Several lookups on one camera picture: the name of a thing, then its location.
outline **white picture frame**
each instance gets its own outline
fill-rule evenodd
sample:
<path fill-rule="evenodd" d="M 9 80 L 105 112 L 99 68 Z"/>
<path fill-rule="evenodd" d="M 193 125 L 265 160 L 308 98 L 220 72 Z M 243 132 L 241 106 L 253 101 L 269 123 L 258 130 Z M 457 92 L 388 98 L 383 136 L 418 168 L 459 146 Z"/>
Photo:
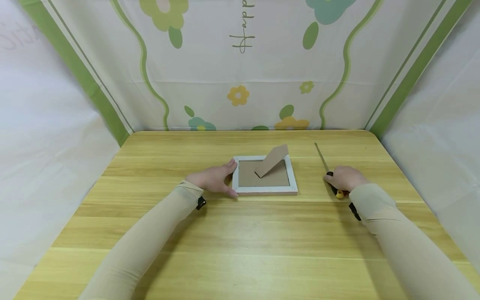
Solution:
<path fill-rule="evenodd" d="M 235 156 L 233 159 L 237 162 L 237 168 L 232 176 L 232 189 L 237 192 L 239 196 L 254 196 L 254 195 L 297 195 L 298 188 L 293 174 L 292 162 L 290 156 L 283 158 L 285 161 L 285 168 L 287 169 L 289 186 L 271 186 L 271 187 L 239 187 L 239 167 L 241 161 L 262 161 L 265 159 L 262 156 Z"/>

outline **green leaf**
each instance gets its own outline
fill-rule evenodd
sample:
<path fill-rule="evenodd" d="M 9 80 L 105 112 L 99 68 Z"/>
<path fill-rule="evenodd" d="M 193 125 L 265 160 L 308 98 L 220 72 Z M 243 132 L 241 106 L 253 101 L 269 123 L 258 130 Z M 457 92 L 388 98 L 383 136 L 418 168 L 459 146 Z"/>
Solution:
<path fill-rule="evenodd" d="M 285 105 L 280 111 L 280 120 L 283 120 L 285 117 L 290 117 L 291 115 L 293 115 L 293 105 Z"/>
<path fill-rule="evenodd" d="M 259 125 L 259 126 L 253 127 L 252 130 L 269 130 L 269 129 L 264 125 Z"/>
<path fill-rule="evenodd" d="M 186 105 L 183 107 L 183 109 L 185 110 L 187 115 L 189 115 L 191 118 L 195 117 L 195 113 L 193 112 L 193 109 L 191 109 L 190 107 L 188 107 Z"/>
<path fill-rule="evenodd" d="M 175 29 L 170 26 L 170 28 L 168 29 L 168 36 L 170 37 L 170 42 L 172 42 L 173 47 L 180 49 L 183 43 L 180 29 Z"/>
<path fill-rule="evenodd" d="M 313 22 L 308 26 L 307 30 L 305 30 L 305 34 L 303 35 L 303 47 L 306 50 L 309 50 L 315 45 L 318 37 L 318 23 Z"/>

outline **hand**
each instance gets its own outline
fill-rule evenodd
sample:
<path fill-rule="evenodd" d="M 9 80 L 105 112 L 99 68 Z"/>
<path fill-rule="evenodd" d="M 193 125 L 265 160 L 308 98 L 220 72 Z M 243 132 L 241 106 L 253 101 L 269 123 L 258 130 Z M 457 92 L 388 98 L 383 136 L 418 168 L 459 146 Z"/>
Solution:
<path fill-rule="evenodd" d="M 324 180 L 339 190 L 349 192 L 359 185 L 370 183 L 357 169 L 344 166 L 337 166 L 333 176 L 325 175 Z"/>
<path fill-rule="evenodd" d="M 233 173 L 236 167 L 237 162 L 232 158 L 226 165 L 190 174 L 185 180 L 209 192 L 222 192 L 230 197 L 237 197 L 237 193 L 225 184 L 225 177 Z"/>

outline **black wrist strap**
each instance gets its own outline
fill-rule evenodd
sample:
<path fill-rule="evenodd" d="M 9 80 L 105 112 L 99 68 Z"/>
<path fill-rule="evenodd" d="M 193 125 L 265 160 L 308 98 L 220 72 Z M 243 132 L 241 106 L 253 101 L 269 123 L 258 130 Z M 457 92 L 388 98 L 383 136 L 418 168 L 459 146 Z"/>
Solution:
<path fill-rule="evenodd" d="M 198 198 L 198 202 L 197 202 L 197 210 L 200 210 L 200 208 L 204 207 L 205 204 L 207 204 L 207 201 L 205 201 L 205 199 L 200 196 L 200 198 Z"/>

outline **wooden table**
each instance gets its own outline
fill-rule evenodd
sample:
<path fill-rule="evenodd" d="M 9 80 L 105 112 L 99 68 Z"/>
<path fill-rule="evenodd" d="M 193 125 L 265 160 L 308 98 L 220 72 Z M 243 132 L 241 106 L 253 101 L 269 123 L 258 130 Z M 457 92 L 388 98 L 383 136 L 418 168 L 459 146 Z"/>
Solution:
<path fill-rule="evenodd" d="M 364 131 L 139 132 L 95 184 L 16 299 L 77 299 L 108 251 L 189 172 L 287 143 L 297 196 L 206 194 L 134 299 L 405 299 L 375 239 L 324 167 L 352 165 L 382 186 L 480 290 L 480 278 L 375 136 Z"/>

